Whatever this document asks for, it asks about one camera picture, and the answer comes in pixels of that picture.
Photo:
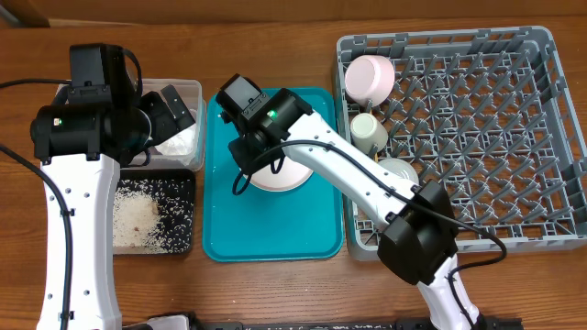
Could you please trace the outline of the white napkin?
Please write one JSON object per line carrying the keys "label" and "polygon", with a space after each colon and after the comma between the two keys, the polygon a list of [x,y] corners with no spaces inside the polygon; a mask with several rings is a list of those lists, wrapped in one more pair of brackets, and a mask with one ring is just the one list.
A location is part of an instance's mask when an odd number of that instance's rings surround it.
{"label": "white napkin", "polygon": [[159,144],[155,149],[166,156],[181,156],[187,155],[194,150],[194,138],[196,124],[193,124],[182,130],[175,136],[169,138],[165,142]]}

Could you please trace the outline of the pink plate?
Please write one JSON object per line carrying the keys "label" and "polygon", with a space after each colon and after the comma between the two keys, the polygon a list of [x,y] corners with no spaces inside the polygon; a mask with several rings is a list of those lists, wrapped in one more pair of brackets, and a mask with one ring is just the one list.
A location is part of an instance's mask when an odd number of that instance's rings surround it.
{"label": "pink plate", "polygon": [[281,193],[301,186],[313,174],[312,170],[288,157],[284,158],[280,171],[272,173],[271,168],[277,169],[279,163],[277,159],[273,164],[258,170],[252,175],[250,183],[264,191]]}

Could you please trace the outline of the cream paper cup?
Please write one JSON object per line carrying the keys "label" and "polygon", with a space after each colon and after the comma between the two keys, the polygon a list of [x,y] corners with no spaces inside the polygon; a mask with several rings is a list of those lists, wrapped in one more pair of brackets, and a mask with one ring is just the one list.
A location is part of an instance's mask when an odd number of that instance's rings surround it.
{"label": "cream paper cup", "polygon": [[388,133],[383,124],[370,113],[355,115],[350,123],[353,145],[365,154],[373,147],[382,151],[388,142]]}

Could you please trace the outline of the pink bowl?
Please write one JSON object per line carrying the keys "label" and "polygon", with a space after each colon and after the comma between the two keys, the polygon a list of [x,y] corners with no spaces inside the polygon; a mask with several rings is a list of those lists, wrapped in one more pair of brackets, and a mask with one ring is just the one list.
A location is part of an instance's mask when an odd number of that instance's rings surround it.
{"label": "pink bowl", "polygon": [[347,96],[360,106],[382,104],[393,90],[395,69],[380,55],[362,55],[348,66],[344,83]]}

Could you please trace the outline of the grey bowl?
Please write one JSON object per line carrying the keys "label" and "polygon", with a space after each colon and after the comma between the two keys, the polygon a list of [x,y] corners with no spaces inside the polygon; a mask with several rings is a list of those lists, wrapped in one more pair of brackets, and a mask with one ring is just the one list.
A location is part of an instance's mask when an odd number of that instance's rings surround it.
{"label": "grey bowl", "polygon": [[416,170],[408,162],[402,159],[380,159],[378,164],[398,177],[410,180],[415,184],[419,183]]}

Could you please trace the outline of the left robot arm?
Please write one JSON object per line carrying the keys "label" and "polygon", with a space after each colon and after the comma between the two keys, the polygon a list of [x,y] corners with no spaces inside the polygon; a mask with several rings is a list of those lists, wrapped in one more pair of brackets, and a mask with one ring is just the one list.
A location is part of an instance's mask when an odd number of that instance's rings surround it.
{"label": "left robot arm", "polygon": [[39,109],[31,138],[47,178],[47,266],[39,329],[120,329],[113,212],[122,168],[194,123],[157,92],[120,99],[62,85]]}

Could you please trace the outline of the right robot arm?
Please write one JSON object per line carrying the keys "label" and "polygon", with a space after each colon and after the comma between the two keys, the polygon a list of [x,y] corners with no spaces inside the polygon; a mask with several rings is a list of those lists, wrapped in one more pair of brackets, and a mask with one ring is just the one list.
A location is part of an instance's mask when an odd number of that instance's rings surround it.
{"label": "right robot arm", "polygon": [[251,178],[289,158],[339,189],[381,235],[377,255],[397,277],[420,290],[437,329],[476,329],[479,309],[457,269],[458,221],[447,192],[436,182],[419,186],[385,169],[352,146],[299,95],[256,87],[223,90],[222,118],[238,138],[229,145],[240,175]]}

